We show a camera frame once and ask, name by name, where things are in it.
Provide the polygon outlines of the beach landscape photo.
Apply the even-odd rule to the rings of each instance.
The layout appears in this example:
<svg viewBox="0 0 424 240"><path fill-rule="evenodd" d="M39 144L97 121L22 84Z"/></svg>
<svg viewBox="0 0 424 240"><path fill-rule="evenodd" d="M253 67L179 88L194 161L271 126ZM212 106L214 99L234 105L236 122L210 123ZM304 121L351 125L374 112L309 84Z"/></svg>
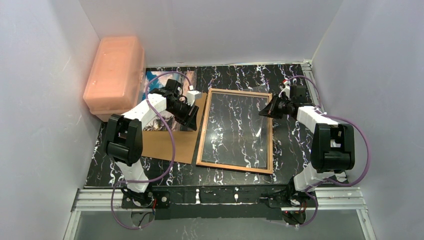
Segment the beach landscape photo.
<svg viewBox="0 0 424 240"><path fill-rule="evenodd" d="M140 94L141 99L145 100L149 98L150 101L153 101L153 93L151 90L155 88L162 88L166 85L168 79L178 81L182 86L179 88L179 93L186 96L187 91L195 90L197 85L197 73L194 70L186 71L147 71L145 80L142 84L143 90ZM160 116L156 114L153 115L153 119L149 122L144 122L145 131L192 131L191 129L181 125L176 122L174 116L166 111L162 110L158 106L154 106L156 111L160 113Z"/></svg>

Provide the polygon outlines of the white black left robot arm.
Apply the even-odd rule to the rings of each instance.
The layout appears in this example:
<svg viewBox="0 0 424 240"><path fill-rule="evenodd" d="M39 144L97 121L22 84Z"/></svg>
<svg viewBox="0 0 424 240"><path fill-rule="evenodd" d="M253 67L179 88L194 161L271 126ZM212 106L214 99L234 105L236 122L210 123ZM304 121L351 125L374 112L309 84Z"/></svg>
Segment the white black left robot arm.
<svg viewBox="0 0 424 240"><path fill-rule="evenodd" d="M135 193L144 193L149 183L161 180L169 173L167 169L160 176L148 179L141 163L143 152L143 129L155 117L164 121L161 112L174 115L181 125L197 130L196 117L199 107L195 101L202 93L193 86L188 87L186 94L181 94L181 84L168 79L162 88L154 88L146 92L145 99L130 111L110 116L107 122L103 148L105 153L118 165L126 187Z"/></svg>

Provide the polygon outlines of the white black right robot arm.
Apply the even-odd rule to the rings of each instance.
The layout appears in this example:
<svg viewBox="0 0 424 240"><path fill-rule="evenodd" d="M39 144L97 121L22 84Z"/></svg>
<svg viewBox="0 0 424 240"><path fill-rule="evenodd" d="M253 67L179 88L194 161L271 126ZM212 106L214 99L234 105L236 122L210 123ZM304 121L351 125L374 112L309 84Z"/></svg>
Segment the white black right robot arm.
<svg viewBox="0 0 424 240"><path fill-rule="evenodd" d="M353 127L325 117L308 100L306 91L303 85L286 86L259 111L260 116L273 119L292 117L312 133L309 163L290 181L294 193L311 192L318 183L355 164Z"/></svg>

